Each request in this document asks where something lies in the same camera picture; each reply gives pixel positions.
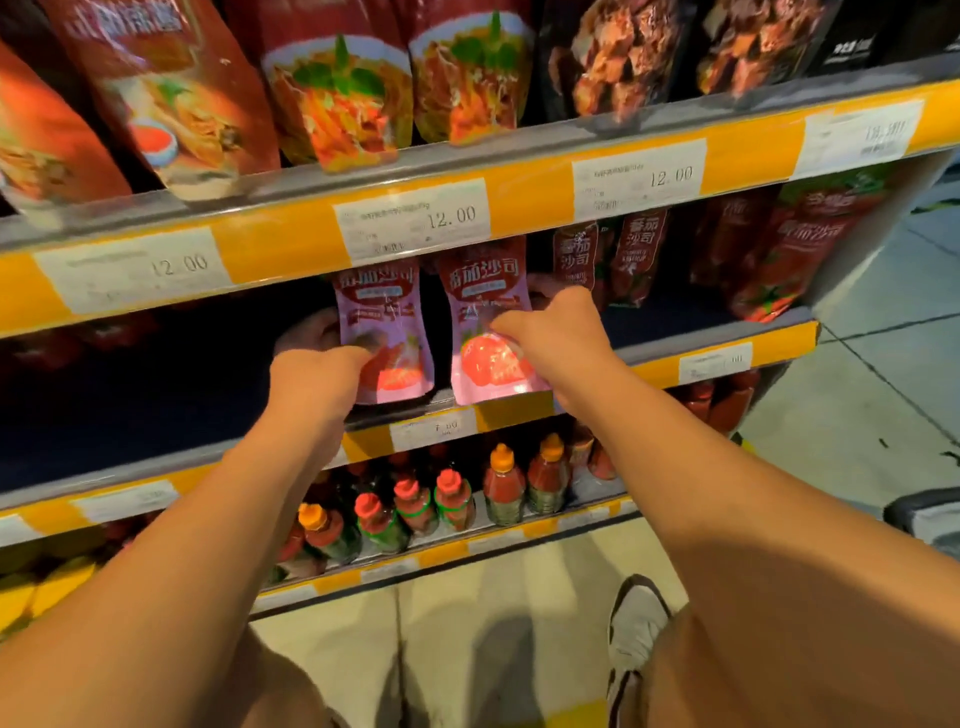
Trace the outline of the large red sauce pouch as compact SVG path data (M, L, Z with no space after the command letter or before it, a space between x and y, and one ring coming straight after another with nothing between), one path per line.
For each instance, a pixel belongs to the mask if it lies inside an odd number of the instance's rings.
M834 247L887 197L895 166L885 162L787 182L731 279L728 311L769 323L790 309Z

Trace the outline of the grey shelf with yellow rail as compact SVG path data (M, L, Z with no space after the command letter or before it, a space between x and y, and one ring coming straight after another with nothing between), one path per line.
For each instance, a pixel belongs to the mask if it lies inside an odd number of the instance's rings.
M680 305L604 315L617 353L642 380L678 385L681 357L751 341L752 368L810 353L807 307L772 323L723 320ZM0 548L97 526L69 503L153 480L185 494L233 448L266 396L268 340L224 339L199 358L160 345L101 368L66 370L18 389L0 407Z
M558 514L536 515L526 507L520 523L499 526L481 507L470 528L455 531L442 525L429 535L412 537L408 548L398 554L378 554L365 540L360 556L349 564L334 565L317 577L284 582L262 591L250 617L258 620L316 601L336 600L344 594L381 588L639 516L640 510L618 480L581 479L574 485L572 501Z
M390 261L354 265L333 209L385 193L483 178L490 239L498 239L575 223L571 164L608 155L705 139L697 199L786 183L807 116L915 100L925 108L901 159L959 146L960 54L793 80L739 99L720 94L653 105L623 124L590 116L464 147L422 145L402 150L395 162L337 175L316 165L283 169L253 176L246 193L221 200L183 201L163 190L77 205L65 209L65 226L57 231L7 217L0 219L0 340ZM233 286L126 310L73 314L33 259L51 249L203 227L215 237Z

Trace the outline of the dark red sauce pouch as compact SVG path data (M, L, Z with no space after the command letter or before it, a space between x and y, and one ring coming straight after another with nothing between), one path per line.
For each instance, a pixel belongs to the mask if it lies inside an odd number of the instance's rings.
M689 282L722 288L766 225L781 186L752 188L709 199L697 225Z
M604 246L597 221L556 228L552 238L553 273L568 285L580 285L590 292L596 310L604 306Z
M638 309L650 295L666 240L669 207L625 215L609 262L608 305Z

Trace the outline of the person's right forearm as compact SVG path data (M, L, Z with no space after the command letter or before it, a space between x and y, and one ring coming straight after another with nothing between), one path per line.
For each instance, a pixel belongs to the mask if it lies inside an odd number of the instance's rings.
M725 440L625 366L575 416L753 728L960 728L960 563Z

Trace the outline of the white sneaker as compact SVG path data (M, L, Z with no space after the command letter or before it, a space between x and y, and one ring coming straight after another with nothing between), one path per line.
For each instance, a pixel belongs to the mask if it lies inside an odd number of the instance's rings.
M643 671L670 619L671 611L650 578L632 574L621 583L606 630L606 728L641 728Z

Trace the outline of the person's left leg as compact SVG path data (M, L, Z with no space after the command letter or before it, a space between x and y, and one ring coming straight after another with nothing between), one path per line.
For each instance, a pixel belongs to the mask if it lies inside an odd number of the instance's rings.
M309 676L246 626L190 728L339 728Z

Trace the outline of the yellow packets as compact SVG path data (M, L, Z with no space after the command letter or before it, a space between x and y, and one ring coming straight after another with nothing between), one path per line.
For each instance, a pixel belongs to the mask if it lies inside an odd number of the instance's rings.
M0 547L0 643L89 582L107 540L92 526Z

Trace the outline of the person's left forearm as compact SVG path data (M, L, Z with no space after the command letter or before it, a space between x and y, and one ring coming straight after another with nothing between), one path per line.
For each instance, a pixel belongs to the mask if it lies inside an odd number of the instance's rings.
M0 728L190 728L340 436L260 418L133 545L0 646Z

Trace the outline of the red noodle picture pouch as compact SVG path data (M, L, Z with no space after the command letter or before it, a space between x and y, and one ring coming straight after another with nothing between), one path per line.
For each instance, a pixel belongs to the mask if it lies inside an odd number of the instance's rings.
M222 0L259 67L279 143L327 173L387 164L413 140L413 77L392 0Z
M519 127L533 67L532 8L532 0L397 0L425 142L464 145Z

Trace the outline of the red seasoning pouch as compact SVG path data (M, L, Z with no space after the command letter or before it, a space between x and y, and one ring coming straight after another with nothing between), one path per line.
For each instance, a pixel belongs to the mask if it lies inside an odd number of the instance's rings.
M266 92L212 0L38 0L104 120L180 200L281 169Z
M66 208L132 193L84 118L0 40L0 196L30 224L56 232Z

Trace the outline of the person's right hand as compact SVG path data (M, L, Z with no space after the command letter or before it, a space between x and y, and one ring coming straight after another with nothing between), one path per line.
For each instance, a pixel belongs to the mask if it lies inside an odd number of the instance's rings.
M588 289L549 273L531 273L527 283L534 307L531 311L540 312L542 323L538 351L520 349L561 407L579 415L584 403L624 367L623 361L610 344Z

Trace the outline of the pink tomato sauce pouch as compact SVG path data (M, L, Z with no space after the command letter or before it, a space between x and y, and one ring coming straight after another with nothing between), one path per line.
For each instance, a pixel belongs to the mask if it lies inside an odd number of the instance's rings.
M359 374L358 406L384 406L429 394L435 366L422 310L416 258L333 273L342 345L381 343Z
M451 313L450 383L456 403L546 391L548 384L522 347L491 328L503 312L532 310L526 236L445 250L436 266Z

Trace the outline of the row of red sauce bottles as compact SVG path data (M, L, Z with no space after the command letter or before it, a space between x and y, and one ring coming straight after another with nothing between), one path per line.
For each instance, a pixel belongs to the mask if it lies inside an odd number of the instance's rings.
M435 536L554 516L621 484L610 455L581 422L535 442L538 433L521 427L321 471L265 587L398 555Z

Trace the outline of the white price tag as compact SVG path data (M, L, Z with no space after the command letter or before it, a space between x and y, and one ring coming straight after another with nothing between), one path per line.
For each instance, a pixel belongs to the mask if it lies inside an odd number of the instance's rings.
M341 202L333 210L354 265L470 245L492 237L483 177Z
M234 286L204 226L32 255L73 314L128 310Z
M922 119L925 100L805 117L790 181L900 160Z
M753 354L753 342L745 341L682 356L678 359L678 385L702 383L748 372L753 368Z
M574 222L699 198L708 149L708 141L698 138L572 162Z
M180 495L172 482L159 479L72 498L69 504L90 524L102 526L162 511L174 504Z
M475 409L457 407L389 424L395 453L411 452L478 434Z

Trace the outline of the red sauce packs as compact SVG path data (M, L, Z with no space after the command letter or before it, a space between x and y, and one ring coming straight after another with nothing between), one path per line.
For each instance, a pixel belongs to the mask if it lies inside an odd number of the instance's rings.
M730 440L746 417L761 380L761 370L750 369L679 385L670 392L699 420Z

